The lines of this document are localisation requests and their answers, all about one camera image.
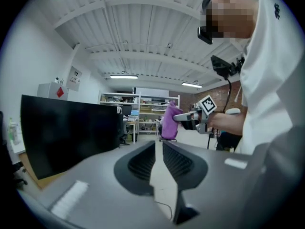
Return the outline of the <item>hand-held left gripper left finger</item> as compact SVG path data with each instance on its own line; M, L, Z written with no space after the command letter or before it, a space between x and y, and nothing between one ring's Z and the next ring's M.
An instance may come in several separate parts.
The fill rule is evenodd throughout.
M91 156L52 182L38 199L19 194L45 229L173 229L150 185L155 142Z

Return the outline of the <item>person's white shirt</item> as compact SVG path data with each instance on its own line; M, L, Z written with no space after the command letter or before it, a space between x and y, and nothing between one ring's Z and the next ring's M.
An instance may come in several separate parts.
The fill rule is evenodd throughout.
M305 34L284 1L259 0L257 23L240 73L247 114L238 153L251 155L259 144L270 143L293 126L276 92L303 53Z

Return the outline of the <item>white shelf unit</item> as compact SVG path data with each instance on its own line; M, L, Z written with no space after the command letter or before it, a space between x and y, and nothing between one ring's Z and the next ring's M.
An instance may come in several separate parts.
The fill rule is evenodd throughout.
M127 133L132 134L132 141L135 143L138 134L158 135L159 122L164 116L170 101L175 101L177 108L180 107L180 95L153 96L131 93L100 93L98 103L122 106L123 109L128 108L128 111L124 114L124 124L127 127ZM139 116L130 116L132 109L139 110Z

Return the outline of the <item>white wall electrical box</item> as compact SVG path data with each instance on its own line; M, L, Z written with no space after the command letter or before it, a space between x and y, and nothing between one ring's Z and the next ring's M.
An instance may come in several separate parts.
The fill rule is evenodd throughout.
M77 70L75 67L71 66L66 82L66 87L69 90L78 92L81 83L81 76L82 76L82 72Z

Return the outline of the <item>tall white cabinet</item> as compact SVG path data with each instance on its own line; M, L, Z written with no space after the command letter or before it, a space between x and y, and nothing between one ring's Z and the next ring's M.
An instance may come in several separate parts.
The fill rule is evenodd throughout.
M57 100L68 100L69 90L65 86L61 86L58 83L43 83L39 84L37 90L37 96L43 98L57 99Z

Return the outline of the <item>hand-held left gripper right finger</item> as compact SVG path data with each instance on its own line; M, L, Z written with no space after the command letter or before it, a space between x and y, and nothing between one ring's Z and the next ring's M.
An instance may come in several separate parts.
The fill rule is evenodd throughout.
M239 229L261 149L249 156L163 141L163 160L178 187L178 229Z

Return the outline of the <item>person's right forearm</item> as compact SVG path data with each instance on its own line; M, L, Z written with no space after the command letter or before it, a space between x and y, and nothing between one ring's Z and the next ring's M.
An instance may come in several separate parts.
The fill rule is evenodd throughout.
M223 130L234 135L242 135L245 117L246 115L243 113L212 113L209 115L208 125L214 129Z

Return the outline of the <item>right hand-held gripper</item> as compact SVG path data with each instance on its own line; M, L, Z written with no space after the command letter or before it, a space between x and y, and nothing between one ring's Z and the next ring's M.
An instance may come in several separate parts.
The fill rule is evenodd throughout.
M209 115L217 108L210 95L207 95L192 105L192 113L177 114L174 121L181 122L185 130L197 130L200 134L206 134Z

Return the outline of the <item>ceiling light strip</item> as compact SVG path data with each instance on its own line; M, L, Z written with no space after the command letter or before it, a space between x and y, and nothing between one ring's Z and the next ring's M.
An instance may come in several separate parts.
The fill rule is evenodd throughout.
M110 75L111 79L131 79L131 80L137 80L138 76L135 75Z
M193 87L193 88L196 88L196 89L201 89L202 86L201 85L198 85L198 84L193 84L193 83L182 83L182 86L188 86L188 87Z

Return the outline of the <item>black monitor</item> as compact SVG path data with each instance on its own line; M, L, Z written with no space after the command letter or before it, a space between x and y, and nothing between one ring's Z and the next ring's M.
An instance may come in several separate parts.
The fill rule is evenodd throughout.
M23 95L23 142L37 179L72 168L119 146L119 116L110 105Z

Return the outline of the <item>purple cloth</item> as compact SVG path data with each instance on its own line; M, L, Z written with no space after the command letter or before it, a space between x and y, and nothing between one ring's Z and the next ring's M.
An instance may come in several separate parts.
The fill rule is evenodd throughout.
M174 140L178 133L178 123L174 121L175 115L180 115L183 110L177 108L175 101L170 101L165 110L165 114L162 121L161 137L166 140Z

